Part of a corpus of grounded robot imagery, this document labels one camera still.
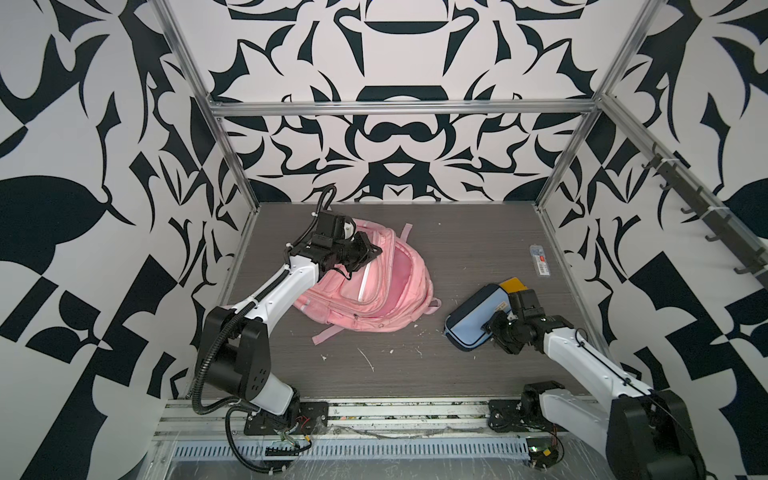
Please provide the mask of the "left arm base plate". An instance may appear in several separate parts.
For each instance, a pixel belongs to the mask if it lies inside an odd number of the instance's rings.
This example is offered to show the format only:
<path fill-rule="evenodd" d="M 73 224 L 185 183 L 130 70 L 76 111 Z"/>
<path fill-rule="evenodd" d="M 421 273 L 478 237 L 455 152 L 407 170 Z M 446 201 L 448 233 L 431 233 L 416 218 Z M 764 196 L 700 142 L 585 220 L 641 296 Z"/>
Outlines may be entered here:
<path fill-rule="evenodd" d="M 325 401 L 293 401 L 282 415 L 266 411 L 247 416 L 244 434 L 266 436 L 286 431 L 289 434 L 309 435 L 327 426 L 329 403 Z"/>

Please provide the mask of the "pink student backpack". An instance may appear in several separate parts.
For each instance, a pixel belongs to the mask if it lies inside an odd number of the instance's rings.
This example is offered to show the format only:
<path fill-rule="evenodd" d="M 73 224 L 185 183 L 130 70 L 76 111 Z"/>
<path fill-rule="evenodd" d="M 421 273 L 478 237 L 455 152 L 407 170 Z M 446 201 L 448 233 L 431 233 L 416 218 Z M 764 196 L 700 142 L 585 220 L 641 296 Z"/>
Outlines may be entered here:
<path fill-rule="evenodd" d="M 326 327 L 312 338 L 316 345 L 343 330 L 395 332 L 442 306 L 424 259 L 409 243 L 412 224 L 397 233 L 368 220 L 355 223 L 382 253 L 350 279 L 326 274 L 294 302 L 294 308 Z"/>

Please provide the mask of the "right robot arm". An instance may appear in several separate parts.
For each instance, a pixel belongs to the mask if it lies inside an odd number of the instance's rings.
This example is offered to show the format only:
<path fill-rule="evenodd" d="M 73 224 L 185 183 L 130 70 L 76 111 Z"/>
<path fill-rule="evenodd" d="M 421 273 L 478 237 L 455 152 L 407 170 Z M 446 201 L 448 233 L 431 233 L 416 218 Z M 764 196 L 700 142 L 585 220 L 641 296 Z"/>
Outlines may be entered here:
<path fill-rule="evenodd" d="M 560 315 L 548 315 L 532 290 L 509 297 L 509 311 L 483 325 L 509 354 L 533 347 L 566 369 L 594 398 L 564 388 L 538 392 L 541 416 L 591 446 L 617 479 L 705 479 L 709 476 L 684 400 L 633 378 Z"/>

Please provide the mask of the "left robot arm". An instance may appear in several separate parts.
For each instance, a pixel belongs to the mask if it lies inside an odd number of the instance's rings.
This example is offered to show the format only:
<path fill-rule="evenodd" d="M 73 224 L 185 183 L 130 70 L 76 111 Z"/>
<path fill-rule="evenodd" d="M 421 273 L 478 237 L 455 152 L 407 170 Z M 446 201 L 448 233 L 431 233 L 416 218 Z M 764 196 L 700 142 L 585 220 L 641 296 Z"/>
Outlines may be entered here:
<path fill-rule="evenodd" d="M 286 244 L 278 271 L 254 293 L 205 318 L 189 398 L 193 411 L 261 410 L 284 416 L 298 402 L 272 373 L 270 336 L 299 297 L 327 273 L 351 276 L 383 253 L 345 215 L 322 210 L 305 232 Z"/>

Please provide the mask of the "wall hook rack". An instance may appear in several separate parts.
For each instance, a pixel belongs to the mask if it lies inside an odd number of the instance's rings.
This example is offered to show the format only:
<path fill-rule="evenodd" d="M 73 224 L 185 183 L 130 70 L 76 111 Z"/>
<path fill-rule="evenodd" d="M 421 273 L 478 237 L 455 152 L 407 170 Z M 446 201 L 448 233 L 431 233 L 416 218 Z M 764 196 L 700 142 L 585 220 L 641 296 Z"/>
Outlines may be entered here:
<path fill-rule="evenodd" d="M 767 289 L 767 245 L 737 216 L 736 212 L 720 200 L 685 164 L 675 156 L 665 156 L 653 143 L 641 147 L 647 159 L 642 165 L 645 172 L 660 178 L 661 194 L 656 206 L 657 223 L 663 227 L 663 208 L 670 194 L 682 201 L 680 214 L 688 220 L 703 222 L 710 231 L 705 239 L 722 243 L 739 261 L 734 268 L 737 275 L 750 275 Z"/>

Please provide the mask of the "blue pencil case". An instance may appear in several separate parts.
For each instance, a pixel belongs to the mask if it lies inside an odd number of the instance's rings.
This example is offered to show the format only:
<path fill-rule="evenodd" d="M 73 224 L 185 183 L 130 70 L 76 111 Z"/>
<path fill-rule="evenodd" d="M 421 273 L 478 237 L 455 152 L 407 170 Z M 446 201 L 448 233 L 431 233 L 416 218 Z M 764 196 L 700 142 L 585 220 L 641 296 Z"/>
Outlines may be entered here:
<path fill-rule="evenodd" d="M 493 316 L 510 311 L 509 294 L 498 284 L 487 284 L 446 317 L 444 334 L 459 350 L 474 350 L 491 338 L 485 325 Z"/>

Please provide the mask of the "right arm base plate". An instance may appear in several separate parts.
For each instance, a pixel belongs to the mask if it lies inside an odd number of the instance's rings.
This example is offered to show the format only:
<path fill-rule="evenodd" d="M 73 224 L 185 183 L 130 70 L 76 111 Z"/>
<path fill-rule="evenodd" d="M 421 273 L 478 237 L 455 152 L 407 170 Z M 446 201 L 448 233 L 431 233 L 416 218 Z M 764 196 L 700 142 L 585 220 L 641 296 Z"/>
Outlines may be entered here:
<path fill-rule="evenodd" d="M 561 426 L 547 420 L 537 397 L 494 399 L 488 402 L 488 427 L 497 433 L 553 432 Z"/>

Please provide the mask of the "aluminium front rail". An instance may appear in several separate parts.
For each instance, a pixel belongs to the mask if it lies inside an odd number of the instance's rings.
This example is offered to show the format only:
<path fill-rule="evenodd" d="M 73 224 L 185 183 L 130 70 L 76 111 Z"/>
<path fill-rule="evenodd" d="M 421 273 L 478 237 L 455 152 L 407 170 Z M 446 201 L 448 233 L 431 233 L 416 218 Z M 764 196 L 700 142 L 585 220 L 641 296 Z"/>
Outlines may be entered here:
<path fill-rule="evenodd" d="M 491 397 L 309 399 L 302 403 L 292 436 L 324 434 L 371 438 L 482 433 Z M 223 440 L 224 409 L 198 415 L 188 401 L 169 401 L 152 439 Z"/>

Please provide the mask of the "yellow sticky note pad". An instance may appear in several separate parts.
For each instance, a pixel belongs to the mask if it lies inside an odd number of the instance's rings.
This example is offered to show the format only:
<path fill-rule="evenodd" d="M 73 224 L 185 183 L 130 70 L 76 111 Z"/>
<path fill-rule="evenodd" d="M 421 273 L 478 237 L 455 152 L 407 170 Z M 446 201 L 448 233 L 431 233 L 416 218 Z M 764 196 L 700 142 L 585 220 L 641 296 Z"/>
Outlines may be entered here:
<path fill-rule="evenodd" d="M 507 293 L 513 294 L 521 291 L 525 291 L 528 287 L 517 277 L 507 279 L 499 284 L 499 286 Z"/>

